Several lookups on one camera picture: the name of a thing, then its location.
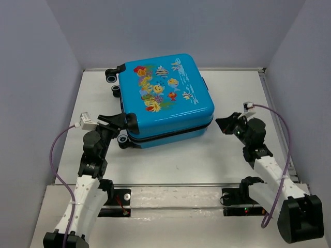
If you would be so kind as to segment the blue hard-shell suitcase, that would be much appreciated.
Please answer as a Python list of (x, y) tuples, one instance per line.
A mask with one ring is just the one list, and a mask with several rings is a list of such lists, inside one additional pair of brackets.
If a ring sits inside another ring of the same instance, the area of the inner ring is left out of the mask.
[(129, 61), (105, 70), (126, 114), (120, 148), (149, 148), (203, 135), (214, 104), (194, 59), (175, 54)]

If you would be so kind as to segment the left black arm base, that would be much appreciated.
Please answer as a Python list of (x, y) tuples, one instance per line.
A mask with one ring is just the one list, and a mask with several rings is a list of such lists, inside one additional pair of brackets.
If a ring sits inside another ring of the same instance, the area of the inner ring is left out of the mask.
[(131, 217), (131, 189), (118, 188), (114, 190), (112, 199), (108, 199), (101, 208), (99, 218), (129, 218)]

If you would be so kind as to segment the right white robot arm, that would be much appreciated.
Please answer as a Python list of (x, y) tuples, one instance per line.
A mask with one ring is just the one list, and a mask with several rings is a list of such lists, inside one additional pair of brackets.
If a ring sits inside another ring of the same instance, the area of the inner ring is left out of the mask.
[(276, 219), (278, 231), (286, 243), (296, 243), (324, 236), (322, 202), (299, 188), (281, 168), (265, 145), (266, 124), (234, 112), (216, 123), (225, 135), (235, 135), (244, 145), (244, 159), (258, 174), (246, 177), (239, 185), (239, 199), (254, 201), (266, 214), (261, 227)]

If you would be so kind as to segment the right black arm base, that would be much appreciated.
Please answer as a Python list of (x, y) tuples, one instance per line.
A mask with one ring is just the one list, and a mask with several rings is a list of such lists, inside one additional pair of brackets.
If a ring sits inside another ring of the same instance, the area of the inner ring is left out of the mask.
[(223, 205), (224, 216), (264, 216), (266, 210), (249, 197), (248, 187), (256, 183), (264, 183), (259, 177), (246, 177), (236, 188), (222, 188), (219, 199)]

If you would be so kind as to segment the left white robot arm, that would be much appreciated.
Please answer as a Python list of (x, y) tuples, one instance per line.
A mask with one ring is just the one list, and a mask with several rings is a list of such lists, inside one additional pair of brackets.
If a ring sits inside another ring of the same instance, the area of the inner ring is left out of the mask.
[(70, 194), (70, 201), (59, 223), (43, 238), (44, 247), (88, 247), (89, 238), (99, 212), (104, 204), (114, 199), (114, 184), (103, 176), (107, 169), (106, 155), (111, 140), (126, 128), (126, 114), (99, 115), (98, 122), (87, 112), (67, 129), (80, 128), (83, 136), (83, 154), (74, 189), (62, 179), (56, 169), (55, 177)]

